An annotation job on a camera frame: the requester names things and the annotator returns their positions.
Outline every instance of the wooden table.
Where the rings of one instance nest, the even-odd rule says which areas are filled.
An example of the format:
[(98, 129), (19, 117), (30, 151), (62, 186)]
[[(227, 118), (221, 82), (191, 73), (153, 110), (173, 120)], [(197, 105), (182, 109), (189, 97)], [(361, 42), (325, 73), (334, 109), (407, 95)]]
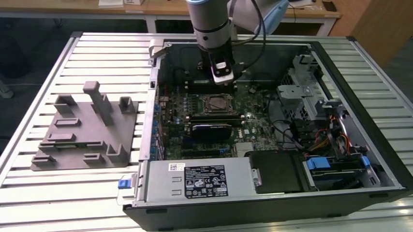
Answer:
[[(142, 5), (99, 9), (99, 0), (0, 0), (0, 17), (22, 18), (83, 18), (83, 19), (143, 19), (149, 33), (157, 33), (157, 20), (189, 20), (186, 0), (146, 0)], [(322, 24), (317, 35), (328, 36), (340, 12), (324, 9), (289, 9), (282, 22)]]

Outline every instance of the metal bracket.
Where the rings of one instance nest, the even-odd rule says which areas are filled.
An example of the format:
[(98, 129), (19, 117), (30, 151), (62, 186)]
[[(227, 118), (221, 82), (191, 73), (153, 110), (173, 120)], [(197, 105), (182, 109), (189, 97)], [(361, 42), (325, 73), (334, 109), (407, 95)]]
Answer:
[(277, 91), (280, 97), (285, 99), (301, 99), (313, 96), (309, 86), (278, 86)]
[(336, 109), (342, 105), (341, 100), (320, 100), (316, 103), (316, 110), (317, 110), (317, 117), (325, 116), (325, 110), (324, 109)]
[(260, 175), (260, 170), (253, 168), (252, 169), (252, 174), (253, 174), (253, 181), (254, 181), (254, 186), (261, 186), (264, 184), (261, 180), (261, 175)]
[(154, 59), (159, 56), (162, 56), (166, 53), (165, 50), (165, 41), (163, 39), (151, 39), (150, 40), (150, 60), (153, 60), (153, 62), (150, 62), (150, 64), (154, 63)]

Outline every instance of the floor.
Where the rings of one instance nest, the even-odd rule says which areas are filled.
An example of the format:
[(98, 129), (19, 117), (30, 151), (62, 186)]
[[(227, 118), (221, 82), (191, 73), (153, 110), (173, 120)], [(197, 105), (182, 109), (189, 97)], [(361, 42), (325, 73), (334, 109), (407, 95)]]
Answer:
[[(36, 96), (42, 83), (55, 64), (62, 49), (68, 41), (72, 31), (87, 32), (147, 32), (142, 20), (63, 20), (63, 27), (56, 27), (51, 19), (7, 19), (0, 18), (0, 38), (12, 36), (18, 41), (31, 70), (20, 78), (2, 78), (15, 92), (12, 99), (0, 98), (0, 153), (8, 139), (23, 119), (26, 111)], [(191, 33), (189, 22), (159, 22), (161, 33)], [(0, 61), (4, 52), (0, 46)], [(385, 68), (391, 78), (413, 99), (411, 83), (413, 80), (413, 40), (400, 51), (389, 66)]]

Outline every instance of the white label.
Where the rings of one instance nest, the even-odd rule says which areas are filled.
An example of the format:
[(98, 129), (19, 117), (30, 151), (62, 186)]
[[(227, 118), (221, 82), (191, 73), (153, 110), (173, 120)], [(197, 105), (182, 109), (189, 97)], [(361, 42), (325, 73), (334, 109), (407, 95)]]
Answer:
[(186, 167), (186, 163), (170, 163), (169, 164), (169, 171), (183, 171)]
[(217, 190), (214, 192), (226, 192), (226, 188), (215, 188), (214, 190)]

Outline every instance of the blue tab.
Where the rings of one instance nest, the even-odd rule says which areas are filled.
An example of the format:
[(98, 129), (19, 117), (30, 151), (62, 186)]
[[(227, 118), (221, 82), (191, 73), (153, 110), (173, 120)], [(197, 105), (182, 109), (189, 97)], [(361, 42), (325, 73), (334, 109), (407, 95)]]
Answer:
[(155, 112), (159, 112), (159, 111), (161, 111), (161, 107), (159, 107), (158, 104), (155, 104), (154, 110), (155, 110)]
[(119, 180), (118, 189), (131, 189), (131, 179)]
[(366, 166), (366, 167), (370, 166), (370, 161), (369, 161), (369, 158), (366, 156), (362, 156), (361, 160), (362, 160), (364, 166)]
[(308, 160), (309, 169), (313, 170), (316, 168), (330, 168), (330, 163), (326, 157), (316, 157)]
[(310, 159), (306, 162), (308, 162), (309, 169), (313, 170), (316, 168), (314, 163), (312, 162)]

